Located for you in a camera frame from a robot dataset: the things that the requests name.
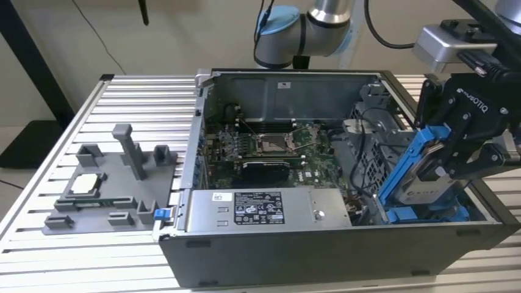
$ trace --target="white wall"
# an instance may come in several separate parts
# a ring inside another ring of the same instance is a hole
[[[355,11],[363,13],[363,0],[356,0]],[[483,0],[493,9],[497,0]],[[413,43],[427,24],[445,19],[471,18],[452,0],[369,0],[373,25],[383,38],[395,44]],[[364,17],[355,53],[345,56],[344,68],[383,69],[397,74],[428,73],[411,49],[385,48],[373,38]]]
[[[0,34],[0,127],[54,120],[46,102]]]
[[[128,74],[195,74],[198,68],[254,68],[260,1],[148,0],[144,26],[138,0],[76,0]],[[306,10],[312,0],[278,0]],[[71,0],[16,0],[19,14],[66,95],[78,107],[98,78],[120,73]],[[337,68],[339,57],[314,58]]]
[[[148,0],[144,26],[138,0],[76,0],[128,74],[194,74],[198,68],[255,67],[254,29],[260,0]],[[411,50],[392,50],[373,39],[357,1],[357,43],[343,68],[425,73]],[[306,11],[314,0],[276,0]],[[120,73],[71,0],[16,0],[19,14],[74,107],[104,73]],[[425,24],[467,17],[451,0],[371,0],[384,38],[413,42]],[[337,68],[340,57],[312,58],[312,68]]]

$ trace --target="motherboard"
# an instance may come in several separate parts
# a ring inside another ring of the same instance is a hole
[[[207,133],[208,188],[315,186],[347,193],[344,170],[320,123],[215,125]]]

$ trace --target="power supply label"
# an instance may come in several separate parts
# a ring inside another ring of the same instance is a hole
[[[280,192],[236,192],[234,209],[238,225],[284,224]]]

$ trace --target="aluminum extrusion table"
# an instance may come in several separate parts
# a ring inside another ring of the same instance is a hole
[[[397,78],[417,99],[425,77]],[[111,134],[116,123],[132,123],[132,136],[144,151],[167,144],[179,152],[171,197],[172,202],[178,202],[195,86],[194,76],[116,76],[111,81],[99,82],[0,223],[0,292],[191,292],[179,287],[151,231],[46,236],[40,228],[79,163],[75,153],[82,143],[99,143],[103,152],[122,151]],[[485,182],[521,220],[521,170],[492,176]],[[468,253],[436,278],[244,288],[226,292],[368,291],[521,292],[521,233],[495,249]]]

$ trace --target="white label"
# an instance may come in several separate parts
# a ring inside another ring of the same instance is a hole
[[[291,82],[279,82],[278,88],[279,89],[291,89],[292,88],[292,83]]]
[[[231,192],[215,192],[212,201],[232,201],[234,194]]]

